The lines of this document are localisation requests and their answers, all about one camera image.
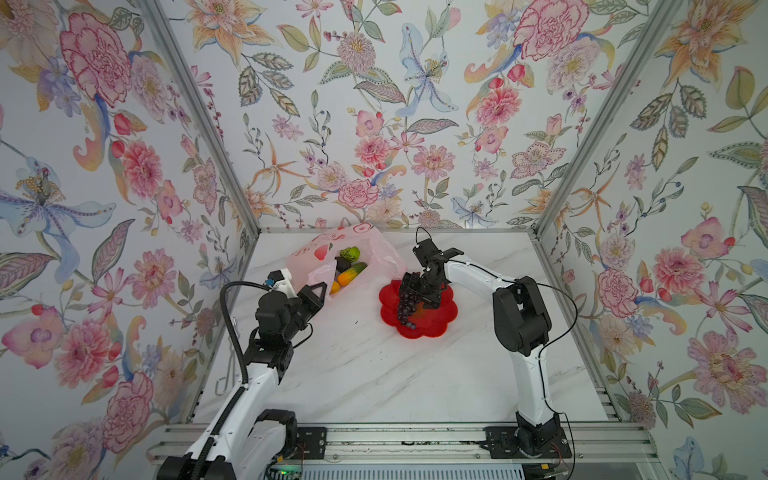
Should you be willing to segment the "dark purple toy grapes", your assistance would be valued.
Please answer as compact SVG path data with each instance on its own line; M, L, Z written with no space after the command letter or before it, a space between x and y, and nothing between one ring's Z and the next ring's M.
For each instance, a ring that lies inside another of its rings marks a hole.
M399 302L397 307L397 320L409 329L415 330L417 326L411 317L417 312L418 305L422 302L420 292L421 277L417 273L406 273L399 287Z

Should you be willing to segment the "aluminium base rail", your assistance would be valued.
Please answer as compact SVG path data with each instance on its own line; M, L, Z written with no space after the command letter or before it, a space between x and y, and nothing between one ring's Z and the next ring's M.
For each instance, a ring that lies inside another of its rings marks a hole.
M491 459L481 448L484 423L326 424L321 464L480 463ZM639 424L573 422L566 428L575 459L587 463L651 463L656 445Z

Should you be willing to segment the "aluminium corner post left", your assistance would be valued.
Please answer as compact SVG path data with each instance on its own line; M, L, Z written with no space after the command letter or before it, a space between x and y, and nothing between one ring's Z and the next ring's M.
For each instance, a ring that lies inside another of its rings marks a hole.
M250 204L238 181L221 135L218 133L213 119L207 113L206 103L200 94L190 66L174 36L170 21L159 1L138 0L137 3L141 13L146 17L146 22L153 38L159 45L161 53L168 58L174 80L183 99L189 105L190 116L211 151L213 161L217 165L224 184L231 194L240 219L250 235L257 239L261 233L258 221L255 219Z

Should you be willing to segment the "dark toy avocado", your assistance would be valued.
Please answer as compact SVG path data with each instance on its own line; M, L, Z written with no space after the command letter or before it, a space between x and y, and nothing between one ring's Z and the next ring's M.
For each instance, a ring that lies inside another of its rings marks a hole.
M350 269L352 266L352 262L347 260L344 257L338 256L335 258L335 260L336 260L336 272L338 274L344 273L345 271Z

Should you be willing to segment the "red yellow toy peach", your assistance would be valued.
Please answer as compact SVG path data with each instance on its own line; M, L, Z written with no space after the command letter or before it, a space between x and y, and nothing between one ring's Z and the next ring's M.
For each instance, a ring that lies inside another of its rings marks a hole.
M420 305L414 315L412 316L413 319L419 321L419 322L425 322L425 321L431 321L436 314L439 313L438 309L428 309L425 308L423 305Z

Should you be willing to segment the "red flower-shaped plastic plate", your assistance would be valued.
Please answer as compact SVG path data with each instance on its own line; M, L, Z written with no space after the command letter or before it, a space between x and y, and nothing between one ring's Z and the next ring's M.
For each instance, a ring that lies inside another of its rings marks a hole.
M448 326L459 314L459 309L454 301L454 293L447 287L441 293L441 303L436 309L428 309L423 302L415 305L415 311L409 317L408 322L413 325L404 325L398 313L400 308L399 290L400 280L393 280L385 285L379 292L380 316L382 321L395 328L406 339L419 339L421 337L439 338L448 330Z

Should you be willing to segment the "aluminium corner post right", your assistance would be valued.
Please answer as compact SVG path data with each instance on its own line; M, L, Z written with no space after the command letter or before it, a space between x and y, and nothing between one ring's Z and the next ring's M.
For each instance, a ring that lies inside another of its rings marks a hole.
M593 125L589 128L583 141L576 150L559 186L551 197L545 212L540 216L536 226L531 230L534 238L541 240L544 234L554 226L556 217L568 199L581 172L589 162L595 148L607 132L619 108L629 97L635 82L643 68L652 56L656 44L670 25L674 15L680 8L673 0L659 1L646 21L646 26L635 42L630 55L624 63L624 70L618 76L614 86L609 90L600 109L594 116Z

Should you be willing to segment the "pink plastic bag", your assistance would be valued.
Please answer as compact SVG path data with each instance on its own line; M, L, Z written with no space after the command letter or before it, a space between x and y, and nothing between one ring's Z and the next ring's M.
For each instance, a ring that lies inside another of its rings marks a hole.
M287 258L286 266L296 291L324 283L328 298L371 279L399 280L406 272L396 249L370 223L314 237Z

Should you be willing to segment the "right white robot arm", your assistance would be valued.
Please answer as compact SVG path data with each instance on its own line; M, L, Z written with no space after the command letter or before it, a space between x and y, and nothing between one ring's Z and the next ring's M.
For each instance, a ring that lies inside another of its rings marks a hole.
M430 238L418 240L413 253L422 270L403 276L394 325L415 334L417 312L439 309L443 294L453 284L489 300L494 334L510 353L519 393L513 448L529 458L542 456L564 432L562 414L550 403L546 348L552 343L552 320L540 292L542 285L529 276L505 279L467 259L459 249L438 248Z

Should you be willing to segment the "aluminium corner post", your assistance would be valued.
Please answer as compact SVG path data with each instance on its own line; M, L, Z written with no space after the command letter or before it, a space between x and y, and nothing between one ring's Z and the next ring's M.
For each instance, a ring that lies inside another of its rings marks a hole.
M595 148L607 132L619 108L629 97L635 82L643 68L652 56L656 44L670 25L674 15L680 8L673 0L659 1L646 21L646 26L635 42L630 55L624 63L624 70L618 76L614 86L609 90L600 109L594 116L593 125L589 128L583 141L576 150L559 186L551 197L545 212L540 216L536 226L531 230L534 238L541 240L544 234L554 226L556 217L568 199L581 172L589 162Z
M137 3L141 13L146 17L146 22L153 38L159 45L161 53L168 58L174 80L183 99L189 105L190 116L211 151L213 161L217 165L224 184L231 194L240 219L250 235L257 239L261 233L258 221L255 219L250 204L238 181L221 135L218 133L213 119L207 113L206 103L200 94L190 66L174 36L170 21L159 1L138 0Z

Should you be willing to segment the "green orange toy papaya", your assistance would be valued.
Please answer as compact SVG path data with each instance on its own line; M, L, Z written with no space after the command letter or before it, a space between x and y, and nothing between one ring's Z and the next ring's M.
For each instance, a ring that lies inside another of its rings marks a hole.
M341 288L344 288L357 278L366 268L367 264L364 262L355 263L340 273L336 278L336 282Z

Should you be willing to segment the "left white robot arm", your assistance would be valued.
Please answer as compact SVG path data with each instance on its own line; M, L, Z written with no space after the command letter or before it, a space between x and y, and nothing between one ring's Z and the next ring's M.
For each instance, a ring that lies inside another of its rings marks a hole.
M258 300L257 328L240 344L228 308L228 293L246 287L263 292ZM167 457L158 479L272 479L272 470L298 451L298 423L293 411L268 409L293 359L297 333L325 304L328 284L292 291L289 280L266 285L233 281L220 290L222 316L241 378L198 439L181 456Z

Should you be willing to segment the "green toy melon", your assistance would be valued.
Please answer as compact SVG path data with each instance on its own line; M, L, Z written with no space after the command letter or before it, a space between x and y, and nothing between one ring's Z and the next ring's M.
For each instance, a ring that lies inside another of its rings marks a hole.
M355 263L360 260L361 252L358 247L352 246L341 250L340 256L351 263Z

